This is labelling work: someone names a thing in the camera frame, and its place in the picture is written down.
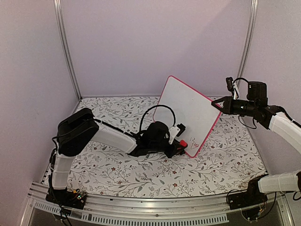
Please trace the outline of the red whiteboard eraser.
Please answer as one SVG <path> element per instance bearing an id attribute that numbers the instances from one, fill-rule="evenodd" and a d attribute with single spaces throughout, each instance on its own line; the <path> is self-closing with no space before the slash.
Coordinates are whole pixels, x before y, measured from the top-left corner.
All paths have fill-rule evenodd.
<path id="1" fill-rule="evenodd" d="M 180 145 L 185 147 L 185 148 L 188 146 L 188 144 L 184 140 L 180 141 Z"/>

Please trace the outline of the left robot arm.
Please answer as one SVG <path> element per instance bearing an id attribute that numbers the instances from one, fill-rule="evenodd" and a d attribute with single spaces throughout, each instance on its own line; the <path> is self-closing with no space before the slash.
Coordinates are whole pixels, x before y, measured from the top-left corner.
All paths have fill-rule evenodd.
<path id="1" fill-rule="evenodd" d="M 70 200 L 70 194 L 65 189 L 72 162 L 90 141 L 117 148 L 133 157 L 162 152 L 172 158 L 183 154 L 188 146 L 184 140 L 177 140 L 185 129 L 181 123 L 169 128 L 155 121 L 147 129 L 129 133 L 96 119 L 91 109 L 81 109 L 60 122 L 57 135 L 52 138 L 55 144 L 50 158 L 52 197 L 59 204 L 66 204 Z"/>

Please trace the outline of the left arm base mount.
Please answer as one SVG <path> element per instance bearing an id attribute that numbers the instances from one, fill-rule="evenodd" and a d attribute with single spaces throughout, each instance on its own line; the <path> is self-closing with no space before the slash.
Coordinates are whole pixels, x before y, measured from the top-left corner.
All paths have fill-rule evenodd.
<path id="1" fill-rule="evenodd" d="M 48 189 L 46 201 L 52 202 L 61 206 L 71 207 L 75 209 L 84 209 L 86 204 L 87 193 L 79 189 L 68 191 Z"/>

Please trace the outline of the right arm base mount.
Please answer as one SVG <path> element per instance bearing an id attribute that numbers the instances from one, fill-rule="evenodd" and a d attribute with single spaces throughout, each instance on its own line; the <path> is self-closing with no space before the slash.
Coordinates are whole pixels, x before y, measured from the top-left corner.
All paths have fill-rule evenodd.
<path id="1" fill-rule="evenodd" d="M 228 193 L 226 196 L 226 202 L 231 210 L 257 205 L 267 200 L 267 195 L 260 192 L 239 191 L 237 193 Z"/>

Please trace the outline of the pink framed whiteboard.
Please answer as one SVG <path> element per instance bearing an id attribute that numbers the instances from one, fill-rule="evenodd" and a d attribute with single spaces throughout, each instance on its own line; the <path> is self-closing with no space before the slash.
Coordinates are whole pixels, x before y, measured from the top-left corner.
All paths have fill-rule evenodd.
<path id="1" fill-rule="evenodd" d="M 158 104 L 170 107 L 176 124 L 186 127 L 178 139 L 188 144 L 185 152 L 191 158 L 200 152 L 221 115 L 211 102 L 210 98 L 172 75 L 160 95 Z"/>

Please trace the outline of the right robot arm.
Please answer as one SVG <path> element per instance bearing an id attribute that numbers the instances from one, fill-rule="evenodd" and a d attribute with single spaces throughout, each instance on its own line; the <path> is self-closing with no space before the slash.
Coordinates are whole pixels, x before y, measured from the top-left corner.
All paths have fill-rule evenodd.
<path id="1" fill-rule="evenodd" d="M 298 152 L 301 150 L 301 126 L 286 110 L 277 105 L 268 105 L 267 85 L 264 82 L 248 81 L 246 100 L 239 99 L 236 80 L 226 78 L 231 96 L 222 97 L 211 103 L 223 114 L 248 116 L 265 129 L 279 135 Z M 297 192 L 301 189 L 301 172 L 258 176 L 249 181 L 243 201 L 254 205 L 262 195 L 271 192 Z"/>

